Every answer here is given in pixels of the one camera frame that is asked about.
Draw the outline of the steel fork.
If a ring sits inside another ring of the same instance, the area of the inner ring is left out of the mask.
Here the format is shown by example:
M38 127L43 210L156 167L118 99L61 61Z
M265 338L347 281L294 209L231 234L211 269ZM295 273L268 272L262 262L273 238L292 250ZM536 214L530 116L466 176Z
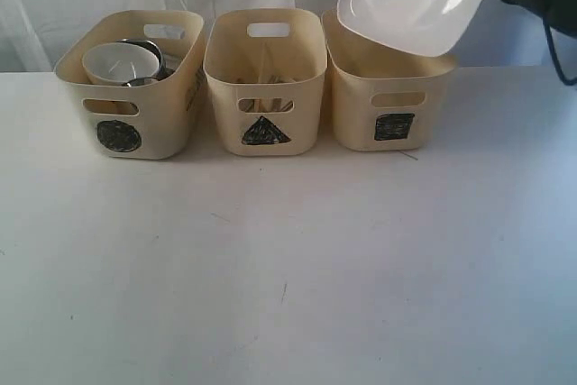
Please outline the steel fork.
M271 74L266 81L267 84L292 84L297 82L298 80L295 78L276 74Z

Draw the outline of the white round bowl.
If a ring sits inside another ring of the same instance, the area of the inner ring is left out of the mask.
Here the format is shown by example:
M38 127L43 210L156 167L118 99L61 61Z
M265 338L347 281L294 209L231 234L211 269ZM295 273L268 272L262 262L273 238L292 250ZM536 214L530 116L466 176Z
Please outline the white round bowl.
M136 78L155 77L160 61L150 50L126 42L109 42L86 51L81 64L92 84L122 86Z

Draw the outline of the cream bin with triangle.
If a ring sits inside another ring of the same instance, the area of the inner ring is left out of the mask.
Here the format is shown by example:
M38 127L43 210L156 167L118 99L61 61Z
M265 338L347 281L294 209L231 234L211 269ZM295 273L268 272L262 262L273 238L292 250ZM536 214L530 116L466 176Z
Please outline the cream bin with triangle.
M266 78L258 84L262 44ZM328 69L319 17L307 10L262 8L220 15L204 71L223 146L232 154L293 156L316 143ZM267 84L271 74L298 80Z

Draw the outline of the cream bin with circle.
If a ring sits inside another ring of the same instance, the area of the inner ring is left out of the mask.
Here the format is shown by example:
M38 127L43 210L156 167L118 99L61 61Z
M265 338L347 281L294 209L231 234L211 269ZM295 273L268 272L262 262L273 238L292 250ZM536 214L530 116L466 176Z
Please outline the cream bin with circle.
M170 25L181 38L155 39L162 53L179 60L167 78L141 87L91 83L82 65L92 48L121 39L146 39L148 25ZM204 20L188 11L129 10L103 18L57 63L54 72L74 106L89 142L112 158L163 160L188 143L206 99Z

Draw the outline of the cream bin with square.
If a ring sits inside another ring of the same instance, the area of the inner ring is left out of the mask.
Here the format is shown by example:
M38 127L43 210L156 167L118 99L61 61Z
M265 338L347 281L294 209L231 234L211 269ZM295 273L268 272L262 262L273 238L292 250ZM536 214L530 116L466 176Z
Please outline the cream bin with square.
M353 151L423 146L441 110L455 57L425 57L379 45L322 15L336 140Z

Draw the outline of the steel mug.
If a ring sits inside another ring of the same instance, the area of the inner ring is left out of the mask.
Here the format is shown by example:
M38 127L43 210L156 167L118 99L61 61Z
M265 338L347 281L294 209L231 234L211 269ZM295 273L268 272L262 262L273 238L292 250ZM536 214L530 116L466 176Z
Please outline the steel mug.
M123 87L143 87L157 83L159 80L155 77L134 78L123 83Z

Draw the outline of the steel bowl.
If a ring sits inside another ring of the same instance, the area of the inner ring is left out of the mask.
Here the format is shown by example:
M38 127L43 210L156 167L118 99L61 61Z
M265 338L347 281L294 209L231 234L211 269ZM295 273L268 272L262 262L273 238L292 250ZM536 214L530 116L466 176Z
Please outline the steel bowl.
M157 60L159 61L159 69L158 69L157 73L155 74L156 79L163 80L165 78L168 78L174 72L173 69L167 68L165 56L164 56L163 52L161 51L160 47L154 41L146 40L146 39L127 39L127 38L125 38L125 39L118 40L118 42L139 46L139 47L142 47L142 48L152 52L156 56Z

